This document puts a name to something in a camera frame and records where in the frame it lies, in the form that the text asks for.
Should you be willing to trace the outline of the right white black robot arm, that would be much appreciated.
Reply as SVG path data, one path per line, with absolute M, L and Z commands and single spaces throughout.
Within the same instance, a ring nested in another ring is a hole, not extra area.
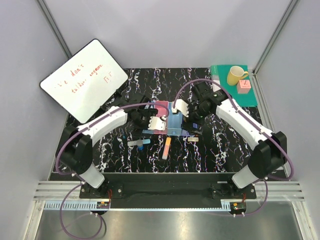
M 223 89 L 213 91 L 204 81 L 191 89 L 195 100 L 188 104 L 188 119 L 194 123 L 214 114 L 227 122 L 252 150 L 247 165 L 231 178 L 228 195 L 239 198 L 248 185 L 268 177 L 287 163 L 287 137 L 259 124 Z

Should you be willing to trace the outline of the orange pink highlighter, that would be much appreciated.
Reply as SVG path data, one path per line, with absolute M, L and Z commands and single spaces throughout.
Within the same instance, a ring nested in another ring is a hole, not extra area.
M 167 137 L 164 143 L 164 149 L 163 149 L 163 153 L 162 153 L 162 159 L 163 160 L 167 160 L 168 159 L 168 155 L 169 155 L 169 150 L 170 150 L 170 145 L 171 145 L 171 137 Z

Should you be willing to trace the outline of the green book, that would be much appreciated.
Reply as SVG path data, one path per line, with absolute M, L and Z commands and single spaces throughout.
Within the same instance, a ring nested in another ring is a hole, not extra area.
M 230 68 L 233 65 L 222 64 L 222 65 L 211 65 L 210 73 L 211 79 L 217 81 L 217 83 L 225 88 L 228 93 L 236 100 L 241 107 L 257 107 L 258 103 L 253 88 L 248 93 L 238 93 L 237 86 L 230 86 L 227 83 L 227 75 Z

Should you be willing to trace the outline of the purple bin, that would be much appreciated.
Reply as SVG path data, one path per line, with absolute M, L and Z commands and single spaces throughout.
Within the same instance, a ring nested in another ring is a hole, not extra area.
M 199 124 L 188 120 L 185 116 L 182 118 L 181 129 L 181 134 L 183 136 L 194 136 L 202 133 L 202 127 Z

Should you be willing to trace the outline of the small white eraser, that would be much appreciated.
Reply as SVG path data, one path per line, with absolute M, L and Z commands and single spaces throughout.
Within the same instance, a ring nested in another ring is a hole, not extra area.
M 188 137 L 188 138 L 187 138 L 187 141 L 188 141 L 188 142 L 198 142 L 198 141 L 199 141 L 199 138 L 198 138 L 198 137 Z

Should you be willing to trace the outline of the yellow mug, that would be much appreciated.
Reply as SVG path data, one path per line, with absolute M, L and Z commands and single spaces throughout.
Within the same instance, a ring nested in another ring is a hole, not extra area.
M 235 86 L 240 80 L 244 80 L 249 75 L 242 67 L 234 65 L 229 69 L 226 82 L 230 86 Z

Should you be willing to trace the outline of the pink bin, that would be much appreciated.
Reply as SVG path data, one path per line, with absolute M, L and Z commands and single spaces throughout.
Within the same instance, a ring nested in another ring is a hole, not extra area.
M 154 109 L 157 109 L 156 117 L 168 116 L 167 108 L 168 108 L 168 101 L 155 101 L 156 105 L 153 106 Z M 167 134 L 167 127 L 164 131 L 153 130 L 153 134 L 155 135 L 166 135 Z

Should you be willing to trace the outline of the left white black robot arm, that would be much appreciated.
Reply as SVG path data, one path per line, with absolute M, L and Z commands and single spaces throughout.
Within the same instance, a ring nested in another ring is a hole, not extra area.
M 157 113 L 155 107 L 146 108 L 139 104 L 112 106 L 88 123 L 65 127 L 55 153 L 56 172 L 60 175 L 75 174 L 90 186 L 95 197 L 103 198 L 108 193 L 109 180 L 93 164 L 93 147 L 105 135 L 127 122 L 146 130 Z M 69 169 L 68 173 L 59 169 L 61 164 Z

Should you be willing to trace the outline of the light blue bin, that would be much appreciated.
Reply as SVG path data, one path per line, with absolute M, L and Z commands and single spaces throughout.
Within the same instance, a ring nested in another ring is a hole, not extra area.
M 144 129 L 144 130 L 142 131 L 142 133 L 143 133 L 143 134 L 153 135 L 153 134 L 154 134 L 154 131 L 153 131 L 153 130 L 145 130 L 145 129 Z

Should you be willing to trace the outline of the pink cube box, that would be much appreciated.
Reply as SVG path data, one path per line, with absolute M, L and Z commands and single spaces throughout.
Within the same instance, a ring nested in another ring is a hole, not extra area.
M 238 94 L 248 94 L 252 88 L 251 82 L 248 79 L 241 79 L 237 83 L 236 88 Z

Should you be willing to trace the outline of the sky blue bin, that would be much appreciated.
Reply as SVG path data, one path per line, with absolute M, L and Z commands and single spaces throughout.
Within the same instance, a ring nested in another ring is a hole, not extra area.
M 168 103 L 169 116 L 167 118 L 167 135 L 168 136 L 180 136 L 182 134 L 183 115 L 181 112 L 172 112 L 173 102 Z

